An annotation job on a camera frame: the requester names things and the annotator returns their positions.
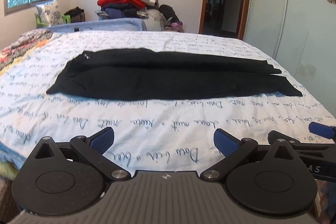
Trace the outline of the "white script-print quilt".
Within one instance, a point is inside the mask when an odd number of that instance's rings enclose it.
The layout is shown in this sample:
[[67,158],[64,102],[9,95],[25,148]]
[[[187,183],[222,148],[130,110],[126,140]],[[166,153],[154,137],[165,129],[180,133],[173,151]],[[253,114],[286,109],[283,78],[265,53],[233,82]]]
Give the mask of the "white script-print quilt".
[[238,39],[176,32],[88,31],[54,35],[1,73],[1,161],[19,169],[44,136],[69,141],[112,127],[115,139],[105,156],[130,172],[195,170],[222,159],[215,148],[217,128],[237,138],[267,142],[276,130],[306,143],[322,143],[308,126],[335,125],[335,118],[287,71],[301,97],[280,94],[184,101],[87,100],[48,95],[66,63],[84,51],[147,48],[266,60],[261,50]]

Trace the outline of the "colourful patchwork blanket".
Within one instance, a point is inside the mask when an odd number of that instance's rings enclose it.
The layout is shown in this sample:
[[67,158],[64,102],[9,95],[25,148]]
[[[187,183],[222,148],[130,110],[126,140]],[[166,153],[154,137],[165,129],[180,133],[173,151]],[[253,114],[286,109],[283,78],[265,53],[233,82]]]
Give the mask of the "colourful patchwork blanket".
[[10,65],[16,58],[22,57],[39,42],[49,40],[53,35],[51,30],[40,28],[22,34],[16,42],[1,50],[1,70]]

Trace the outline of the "black pants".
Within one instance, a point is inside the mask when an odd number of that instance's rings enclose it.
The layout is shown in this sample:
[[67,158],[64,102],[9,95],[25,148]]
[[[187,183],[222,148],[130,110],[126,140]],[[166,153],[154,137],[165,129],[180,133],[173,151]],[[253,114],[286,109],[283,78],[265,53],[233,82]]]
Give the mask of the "black pants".
[[48,94],[116,100],[203,100],[281,93],[299,97],[265,60],[155,52],[145,48],[85,51],[69,61]]

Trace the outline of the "light blue blanket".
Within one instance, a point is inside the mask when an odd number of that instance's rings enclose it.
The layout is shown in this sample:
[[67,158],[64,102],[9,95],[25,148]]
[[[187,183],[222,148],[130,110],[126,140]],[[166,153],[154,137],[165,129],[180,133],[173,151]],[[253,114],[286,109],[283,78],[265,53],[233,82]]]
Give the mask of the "light blue blanket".
[[90,22],[78,22],[46,27],[57,33],[80,31],[147,31],[145,22],[138,18],[119,18]]

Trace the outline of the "dark bag on chair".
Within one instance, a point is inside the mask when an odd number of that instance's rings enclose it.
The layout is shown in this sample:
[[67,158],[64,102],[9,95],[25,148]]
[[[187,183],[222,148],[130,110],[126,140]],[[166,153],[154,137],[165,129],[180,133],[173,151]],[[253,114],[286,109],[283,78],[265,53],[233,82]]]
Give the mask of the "dark bag on chair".
[[76,7],[74,9],[70,9],[65,13],[66,16],[70,17],[71,23],[76,22],[85,22],[85,12],[84,9]]

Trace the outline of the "floral pillow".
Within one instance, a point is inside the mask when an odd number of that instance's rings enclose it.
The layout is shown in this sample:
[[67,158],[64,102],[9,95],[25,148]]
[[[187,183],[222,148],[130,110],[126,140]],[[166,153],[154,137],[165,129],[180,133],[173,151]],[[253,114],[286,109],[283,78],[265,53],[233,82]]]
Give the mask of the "floral pillow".
[[36,5],[41,20],[60,19],[61,13],[57,0]]

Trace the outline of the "green plastic chair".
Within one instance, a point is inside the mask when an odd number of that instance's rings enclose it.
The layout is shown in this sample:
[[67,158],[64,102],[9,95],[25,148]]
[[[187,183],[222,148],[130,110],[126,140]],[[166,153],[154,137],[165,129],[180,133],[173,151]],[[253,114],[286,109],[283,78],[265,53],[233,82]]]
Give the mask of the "green plastic chair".
[[62,24],[70,24],[71,17],[69,15],[61,15],[60,19],[41,20],[39,14],[35,14],[36,28],[46,28]]

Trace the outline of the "pile of clothes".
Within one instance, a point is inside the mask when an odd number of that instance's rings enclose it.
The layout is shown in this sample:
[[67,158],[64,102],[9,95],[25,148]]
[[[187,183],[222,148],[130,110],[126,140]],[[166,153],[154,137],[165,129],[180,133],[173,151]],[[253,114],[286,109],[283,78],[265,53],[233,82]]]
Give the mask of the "pile of clothes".
[[96,11],[100,20],[138,18],[148,30],[183,32],[183,23],[174,9],[159,0],[98,0]]

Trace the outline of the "white floral wardrobe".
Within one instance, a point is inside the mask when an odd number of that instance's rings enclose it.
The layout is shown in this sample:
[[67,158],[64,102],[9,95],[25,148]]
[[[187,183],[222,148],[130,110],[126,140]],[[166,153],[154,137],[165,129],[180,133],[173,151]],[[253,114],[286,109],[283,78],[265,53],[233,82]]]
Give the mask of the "white floral wardrobe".
[[335,0],[250,0],[244,40],[335,113]]

